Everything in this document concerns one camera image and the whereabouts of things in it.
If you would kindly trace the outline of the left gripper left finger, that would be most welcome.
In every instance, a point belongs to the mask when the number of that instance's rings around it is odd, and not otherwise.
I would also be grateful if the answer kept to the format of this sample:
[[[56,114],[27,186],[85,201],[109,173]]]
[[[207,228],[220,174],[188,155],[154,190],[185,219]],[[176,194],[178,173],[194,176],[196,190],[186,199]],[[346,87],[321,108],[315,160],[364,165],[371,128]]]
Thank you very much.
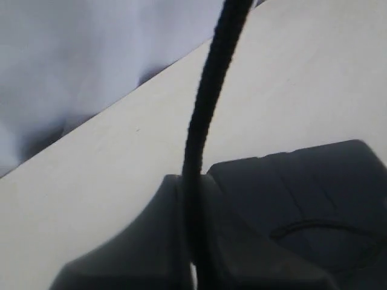
[[[120,234],[67,263],[51,289],[193,289],[179,178],[164,177]]]

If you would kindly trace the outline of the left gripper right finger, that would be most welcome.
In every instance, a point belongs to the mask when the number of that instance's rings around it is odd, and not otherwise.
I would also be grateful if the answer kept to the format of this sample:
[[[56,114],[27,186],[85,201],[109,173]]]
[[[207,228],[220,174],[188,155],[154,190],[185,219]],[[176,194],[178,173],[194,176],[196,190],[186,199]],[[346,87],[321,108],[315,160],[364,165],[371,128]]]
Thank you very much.
[[[200,185],[206,231],[205,289],[335,289],[326,270],[248,226],[209,175]]]

